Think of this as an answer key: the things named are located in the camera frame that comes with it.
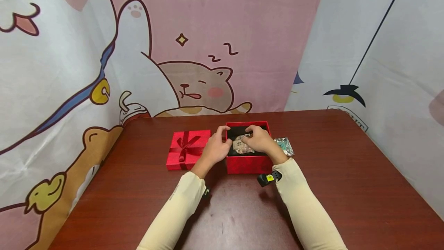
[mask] white backdrop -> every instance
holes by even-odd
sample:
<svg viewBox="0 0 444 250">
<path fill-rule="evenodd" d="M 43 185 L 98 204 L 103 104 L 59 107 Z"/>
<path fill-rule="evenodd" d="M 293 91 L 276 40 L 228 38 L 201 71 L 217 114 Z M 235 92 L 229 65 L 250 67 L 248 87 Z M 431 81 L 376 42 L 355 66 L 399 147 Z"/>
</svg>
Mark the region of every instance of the white backdrop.
<svg viewBox="0 0 444 250">
<path fill-rule="evenodd" d="M 444 1 L 396 0 L 351 82 L 358 96 L 323 95 L 350 83 L 391 1 L 321 0 L 286 110 L 347 108 L 444 218 Z"/>
</svg>

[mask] black device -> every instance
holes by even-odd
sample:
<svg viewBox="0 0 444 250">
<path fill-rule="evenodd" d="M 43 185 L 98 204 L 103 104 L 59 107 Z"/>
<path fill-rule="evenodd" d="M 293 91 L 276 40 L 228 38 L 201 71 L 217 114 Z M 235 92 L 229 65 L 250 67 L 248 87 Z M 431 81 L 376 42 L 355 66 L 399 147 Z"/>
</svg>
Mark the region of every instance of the black device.
<svg viewBox="0 0 444 250">
<path fill-rule="evenodd" d="M 272 182 L 278 181 L 282 178 L 282 174 L 278 171 L 272 171 L 271 174 L 260 174 L 257 176 L 257 182 L 262 187 L 269 185 Z"/>
</svg>

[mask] cartoon tongue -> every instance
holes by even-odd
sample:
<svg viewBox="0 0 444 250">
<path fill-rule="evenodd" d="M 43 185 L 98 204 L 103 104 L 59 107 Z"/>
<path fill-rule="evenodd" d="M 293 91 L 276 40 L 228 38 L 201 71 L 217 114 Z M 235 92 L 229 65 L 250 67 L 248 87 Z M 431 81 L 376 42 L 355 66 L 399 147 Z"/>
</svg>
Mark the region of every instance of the cartoon tongue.
<svg viewBox="0 0 444 250">
<path fill-rule="evenodd" d="M 192 98 L 195 98 L 195 99 L 199 99 L 199 98 L 202 97 L 202 96 L 199 95 L 198 93 L 188 93 L 187 96 L 192 97 Z"/>
<path fill-rule="evenodd" d="M 15 17 L 15 19 L 15 25 L 17 25 L 17 28 L 21 31 L 35 36 L 38 35 L 39 30 L 31 19 L 21 17 Z"/>
</svg>

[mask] sleeve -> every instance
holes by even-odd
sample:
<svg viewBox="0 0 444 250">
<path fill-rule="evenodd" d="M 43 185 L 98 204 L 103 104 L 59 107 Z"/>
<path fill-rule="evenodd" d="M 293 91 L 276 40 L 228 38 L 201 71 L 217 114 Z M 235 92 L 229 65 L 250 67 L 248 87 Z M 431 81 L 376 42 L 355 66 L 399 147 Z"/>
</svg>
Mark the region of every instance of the sleeve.
<svg viewBox="0 0 444 250">
<path fill-rule="evenodd" d="M 188 218 L 196 211 L 204 191 L 204 180 L 192 172 L 184 174 L 146 231 L 137 250 L 172 250 Z"/>
<path fill-rule="evenodd" d="M 305 250 L 347 250 L 341 235 L 315 197 L 294 159 L 273 166 L 282 174 L 276 186 Z"/>
</svg>

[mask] red ribbon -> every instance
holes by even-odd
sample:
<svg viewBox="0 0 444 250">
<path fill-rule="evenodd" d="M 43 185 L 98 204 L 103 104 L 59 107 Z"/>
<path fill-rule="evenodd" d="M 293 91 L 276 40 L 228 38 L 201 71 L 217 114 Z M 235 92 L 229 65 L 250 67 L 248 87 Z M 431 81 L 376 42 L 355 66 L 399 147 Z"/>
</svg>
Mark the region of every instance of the red ribbon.
<svg viewBox="0 0 444 250">
<path fill-rule="evenodd" d="M 185 165 L 185 158 L 187 154 L 201 155 L 204 150 L 203 147 L 192 147 L 192 145 L 198 141 L 201 136 L 194 136 L 190 141 L 188 141 L 189 131 L 184 131 L 183 140 L 182 138 L 177 139 L 177 144 L 180 148 L 170 148 L 170 153 L 180 153 L 179 154 L 179 164 L 180 168 L 187 169 Z"/>
</svg>

